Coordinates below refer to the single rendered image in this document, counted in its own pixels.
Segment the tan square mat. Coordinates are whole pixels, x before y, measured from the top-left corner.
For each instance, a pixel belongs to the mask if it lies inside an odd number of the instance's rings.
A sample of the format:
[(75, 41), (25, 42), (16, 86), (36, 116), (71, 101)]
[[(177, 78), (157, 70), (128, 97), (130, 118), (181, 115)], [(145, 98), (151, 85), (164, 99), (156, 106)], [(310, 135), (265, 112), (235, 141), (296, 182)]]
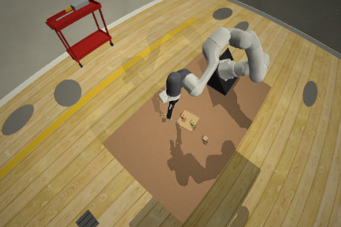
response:
[(192, 126), (191, 122), (195, 121), (197, 123), (198, 120), (199, 120), (199, 117), (191, 114), (190, 112), (188, 112), (186, 110), (184, 110), (183, 114), (186, 115), (185, 119), (180, 117), (176, 124), (180, 125), (181, 127), (184, 127), (185, 129), (189, 130), (190, 132), (192, 132), (192, 130), (194, 129), (195, 125)]

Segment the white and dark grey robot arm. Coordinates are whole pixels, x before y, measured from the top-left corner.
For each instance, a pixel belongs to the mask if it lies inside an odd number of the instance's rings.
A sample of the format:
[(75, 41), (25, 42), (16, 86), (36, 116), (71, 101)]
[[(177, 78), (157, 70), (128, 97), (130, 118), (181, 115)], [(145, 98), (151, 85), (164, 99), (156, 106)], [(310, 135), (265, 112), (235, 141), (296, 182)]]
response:
[[(253, 42), (251, 43), (251, 41)], [(244, 62), (235, 62), (230, 59), (219, 61), (219, 55), (228, 44), (227, 42), (232, 47), (244, 49), (248, 60)], [(202, 50), (208, 66), (201, 78), (198, 79), (187, 69), (171, 72), (166, 80), (166, 89), (159, 94), (159, 98), (163, 103), (180, 98), (182, 87), (190, 96), (199, 96), (217, 66), (219, 77), (225, 81), (237, 76), (246, 76), (250, 73), (249, 78), (251, 81), (261, 82), (268, 70), (269, 55), (263, 52), (258, 36), (252, 30), (243, 31), (231, 27), (227, 29), (219, 27), (203, 43)]]

